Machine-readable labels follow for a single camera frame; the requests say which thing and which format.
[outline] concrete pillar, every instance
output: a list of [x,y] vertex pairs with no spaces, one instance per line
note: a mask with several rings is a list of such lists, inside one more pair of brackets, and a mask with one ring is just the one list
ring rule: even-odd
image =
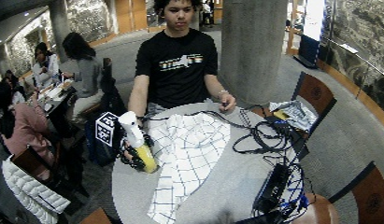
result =
[[63,42],[65,36],[69,33],[65,0],[52,1],[48,7],[49,7],[53,38],[56,42],[56,54],[60,58],[60,62],[64,63],[67,61],[67,56],[63,48]]
[[224,1],[219,78],[238,101],[264,105],[278,76],[287,0]]

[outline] table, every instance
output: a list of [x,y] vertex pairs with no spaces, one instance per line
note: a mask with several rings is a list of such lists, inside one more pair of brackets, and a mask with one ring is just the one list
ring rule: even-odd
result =
[[[203,110],[219,112],[218,104],[183,105],[156,115],[155,119]],[[239,116],[240,108],[236,107],[234,111],[222,115],[232,122],[243,124]],[[251,112],[247,112],[247,116],[252,124],[264,120]],[[268,172],[272,171],[272,166],[263,157],[278,154],[236,153],[231,148],[232,144],[246,134],[246,130],[231,127],[230,141],[210,177],[176,210],[176,224],[227,223],[227,221],[231,223],[231,221],[250,217],[255,197],[266,182]],[[240,143],[239,149],[251,148],[251,146],[256,146],[256,143],[247,139]],[[294,150],[287,150],[286,153],[290,158],[295,156]],[[130,165],[116,160],[112,173],[112,196],[119,217],[124,223],[156,223],[148,217],[147,212],[159,175],[160,170],[152,174],[138,172]]]
[[64,83],[69,83],[68,87],[63,88],[63,84],[60,84],[43,93],[45,96],[39,97],[39,104],[45,110],[45,116],[51,120],[59,136],[68,138],[71,137],[71,126],[65,118],[67,105],[64,103],[75,90],[71,86],[72,80],[67,80]]

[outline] pink jacket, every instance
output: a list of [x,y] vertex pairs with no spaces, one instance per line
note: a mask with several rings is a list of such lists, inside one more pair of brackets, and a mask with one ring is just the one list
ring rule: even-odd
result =
[[[23,152],[28,144],[33,147],[39,155],[49,165],[53,164],[53,154],[48,150],[51,142],[44,138],[43,133],[48,133],[45,112],[40,106],[29,106],[25,103],[13,107],[15,128],[9,139],[4,138],[5,146],[9,152],[16,156]],[[49,173],[43,170],[39,174],[41,179],[48,178]]]

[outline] wooden chair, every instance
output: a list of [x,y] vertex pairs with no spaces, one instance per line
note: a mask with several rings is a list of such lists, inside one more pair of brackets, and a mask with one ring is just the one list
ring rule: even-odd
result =
[[28,148],[12,158],[15,165],[17,165],[36,179],[39,179],[37,174],[41,173],[43,170],[47,169],[49,171],[49,178],[47,180],[39,180],[52,189],[55,189],[57,182],[60,182],[63,178],[60,175],[63,148],[60,143],[57,143],[55,147],[55,162],[52,165],[45,162],[31,145],[28,145]]
[[91,215],[83,219],[81,224],[111,224],[108,216],[102,208],[96,209]]
[[358,223],[384,224],[384,179],[374,161],[370,162],[351,183],[328,200],[316,194],[318,203],[308,206],[307,213],[292,221],[292,224],[339,223],[334,203],[348,192],[352,192],[356,200]]
[[[64,165],[63,165],[63,148],[60,143],[56,144],[55,162],[49,165],[32,146],[16,155],[11,160],[33,178],[36,178],[47,187],[49,187],[59,194],[69,195],[77,191],[83,196],[89,197],[88,192],[83,186],[75,186],[65,178]],[[47,180],[41,180],[37,174],[43,170],[49,171],[49,177]]]
[[[312,77],[304,72],[302,72],[299,82],[291,96],[291,101],[298,100],[299,97],[302,97],[304,101],[311,105],[311,107],[315,109],[314,112],[318,115],[318,119],[314,122],[308,133],[303,131],[299,132],[302,138],[307,140],[312,132],[316,130],[320,122],[327,116],[338,100],[335,99],[334,93],[331,92],[326,84],[318,78]],[[274,113],[268,111],[267,107],[254,108],[251,109],[251,111],[266,119],[275,119]],[[302,150],[304,152],[300,155],[300,159],[308,153],[306,145],[303,146]]]

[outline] person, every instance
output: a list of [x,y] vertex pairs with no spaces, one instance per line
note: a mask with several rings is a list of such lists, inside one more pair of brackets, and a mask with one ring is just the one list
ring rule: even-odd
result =
[[16,105],[19,103],[24,103],[25,97],[23,96],[23,94],[13,88],[12,86],[12,82],[9,80],[8,77],[4,77],[4,81],[9,84],[9,87],[12,88],[12,104]]
[[67,57],[77,61],[80,72],[63,72],[63,76],[75,79],[76,101],[67,110],[67,119],[83,129],[85,118],[81,112],[100,102],[102,65],[96,59],[96,51],[89,47],[79,33],[69,33],[63,42]]
[[[0,133],[9,152],[16,156],[31,145],[45,162],[52,165],[53,146],[45,138],[49,134],[45,112],[37,103],[37,91],[27,103],[12,104],[12,88],[8,82],[0,83]],[[41,180],[49,178],[49,171],[43,169],[37,174]]]
[[7,70],[5,73],[5,78],[9,80],[9,83],[12,85],[13,91],[15,92],[20,92],[23,97],[27,99],[27,93],[25,93],[25,88],[21,86],[20,82],[19,82],[19,78],[17,76],[12,73],[11,70]]
[[57,55],[47,50],[44,42],[35,47],[35,59],[37,63],[31,69],[35,80],[33,85],[41,90],[52,84],[52,78],[59,75]]
[[214,22],[214,11],[215,11],[215,3],[214,0],[208,0],[208,6],[211,9],[211,15],[210,15],[210,25],[211,27],[214,26],[215,22]]
[[140,45],[128,110],[139,118],[179,105],[218,98],[222,111],[236,100],[218,81],[218,51],[212,38],[190,28],[199,0],[156,0],[167,28]]
[[207,1],[203,3],[203,24],[211,25],[211,7]]

